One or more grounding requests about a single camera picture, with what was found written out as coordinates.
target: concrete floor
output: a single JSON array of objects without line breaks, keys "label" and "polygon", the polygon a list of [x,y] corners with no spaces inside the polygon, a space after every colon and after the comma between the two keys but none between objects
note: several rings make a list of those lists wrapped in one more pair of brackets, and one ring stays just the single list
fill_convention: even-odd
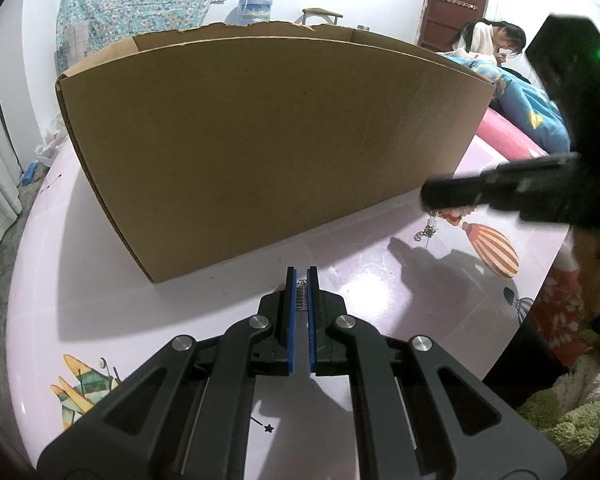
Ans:
[{"label": "concrete floor", "polygon": [[5,334],[7,321],[7,302],[9,299],[9,288],[11,284],[11,275],[13,265],[16,260],[18,246],[24,231],[24,225],[29,217],[31,206],[33,205],[38,190],[42,185],[43,177],[46,175],[47,168],[40,165],[36,170],[35,181],[28,186],[20,187],[20,202],[22,203],[22,213],[15,223],[7,230],[0,242],[0,426],[7,434],[13,447],[27,457],[16,419],[11,405],[11,394],[9,391],[9,381],[7,379],[7,360],[5,349]]}]

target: white table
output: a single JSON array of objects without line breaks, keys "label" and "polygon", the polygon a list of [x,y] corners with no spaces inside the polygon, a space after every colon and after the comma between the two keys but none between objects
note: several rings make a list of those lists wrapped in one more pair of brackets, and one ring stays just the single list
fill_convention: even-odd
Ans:
[{"label": "white table", "polygon": [[[458,172],[501,161],[474,138]],[[219,335],[255,313],[260,297],[283,283],[287,266],[303,271],[316,265],[321,288],[341,294],[350,314],[385,335],[432,336],[483,377],[518,328],[504,287],[534,298],[566,231],[520,227],[515,216],[483,210],[466,220],[488,224],[511,240],[519,258],[512,280],[491,272],[465,232],[441,219],[427,247],[414,241],[426,222],[415,191],[154,285],[113,231],[67,143],[27,221],[8,308],[11,395],[31,461],[62,431],[61,404],[50,386],[61,384],[59,376],[78,384],[64,354],[104,376],[114,376],[115,367],[124,379],[173,336]],[[299,329],[305,326],[306,314]],[[310,376],[306,348],[298,336],[294,377],[258,378],[253,416],[274,430],[252,423],[249,480],[357,475],[348,379]],[[99,367],[100,358],[106,367]]]}]

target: girl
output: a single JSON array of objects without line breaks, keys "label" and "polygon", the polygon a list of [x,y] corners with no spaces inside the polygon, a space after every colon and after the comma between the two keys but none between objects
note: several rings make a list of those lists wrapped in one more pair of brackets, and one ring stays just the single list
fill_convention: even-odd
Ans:
[{"label": "girl", "polygon": [[464,51],[470,59],[484,59],[499,66],[507,60],[500,49],[509,50],[513,56],[520,54],[526,46],[526,34],[512,23],[481,19],[465,23],[451,43],[454,51]]}]

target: brown wooden door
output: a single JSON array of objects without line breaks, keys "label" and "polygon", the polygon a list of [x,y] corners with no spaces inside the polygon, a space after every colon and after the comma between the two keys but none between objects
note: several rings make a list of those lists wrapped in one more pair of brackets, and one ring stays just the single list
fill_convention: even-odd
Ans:
[{"label": "brown wooden door", "polygon": [[434,52],[451,50],[451,39],[466,22],[484,16],[487,0],[428,0],[418,45]]}]

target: hand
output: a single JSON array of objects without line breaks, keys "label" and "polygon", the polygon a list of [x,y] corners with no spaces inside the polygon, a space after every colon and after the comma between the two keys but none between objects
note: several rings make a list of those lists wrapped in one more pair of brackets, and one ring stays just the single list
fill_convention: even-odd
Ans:
[{"label": "hand", "polygon": [[600,233],[573,230],[573,255],[580,267],[582,303],[590,314],[600,314]]}]

